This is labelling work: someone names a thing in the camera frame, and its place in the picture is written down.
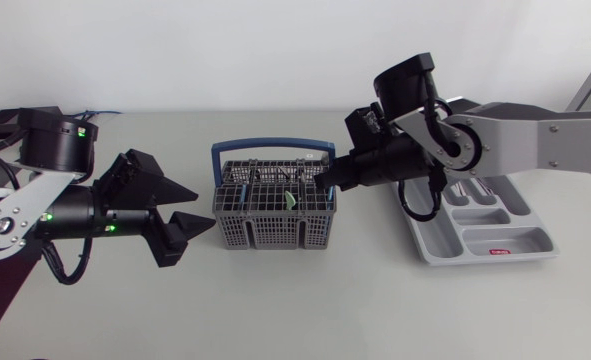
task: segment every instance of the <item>dark object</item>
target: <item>dark object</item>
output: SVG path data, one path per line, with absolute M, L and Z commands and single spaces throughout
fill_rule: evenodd
M 46 211 L 49 218 L 36 224 L 33 236 L 50 241 L 142 235 L 157 265 L 172 266 L 188 240 L 211 228 L 215 220 L 175 212 L 165 224 L 157 205 L 196 199 L 197 194 L 165 178 L 151 155 L 129 150 L 93 186 L 66 188 Z M 49 254 L 57 258 L 56 252 Z
M 424 106 L 428 99 L 424 77 L 430 76 L 434 68 L 431 54 L 423 53 L 393 66 L 375 78 L 373 86 L 387 121 Z
M 369 123 L 383 125 L 378 125 L 374 132 Z M 428 175 L 430 168 L 422 147 L 407 134 L 393 135 L 377 104 L 353 111 L 346 118 L 346 127 L 355 148 L 335 159 L 329 171 L 315 176 L 319 188 L 339 185 L 342 190 L 348 190 L 357 185 L 371 186 Z
M 20 162 L 37 168 L 92 172 L 97 126 L 62 115 L 20 109 L 18 125 L 25 131 Z
M 448 141 L 438 122 L 436 106 L 449 115 L 448 104 L 437 97 L 431 71 L 435 68 L 429 53 L 416 55 L 377 76 L 375 92 L 380 99 L 368 108 L 355 110 L 346 118 L 346 127 L 355 146 L 348 155 L 335 160 L 331 168 L 315 176 L 319 188 L 339 185 L 342 190 L 357 185 L 377 185 L 399 181 L 402 207 L 415 220 L 428 221 L 441 206 L 446 186 L 443 166 L 416 143 L 404 129 L 391 130 L 397 118 L 423 108 L 424 121 L 431 137 L 450 156 L 458 156 L 459 146 Z M 433 208 L 429 214 L 412 211 L 404 197 L 404 180 L 429 177 Z
M 54 115 L 63 115 L 62 111 L 57 106 L 34 107 L 30 109 L 39 110 Z M 0 140 L 6 139 L 11 134 L 19 130 L 19 125 L 17 124 L 17 116 L 19 115 L 19 111 L 20 109 L 0 110 Z

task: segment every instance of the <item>blue handle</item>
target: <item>blue handle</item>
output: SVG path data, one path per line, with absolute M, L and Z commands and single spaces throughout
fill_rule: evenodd
M 327 141 L 299 139 L 299 138 L 250 138 L 223 141 L 213 144 L 211 155 L 213 157 L 213 174 L 215 174 L 215 186 L 222 186 L 222 165 L 220 153 L 223 151 L 247 149 L 254 147 L 294 147 L 303 149 L 320 150 L 328 153 L 330 162 L 335 159 L 335 145 Z

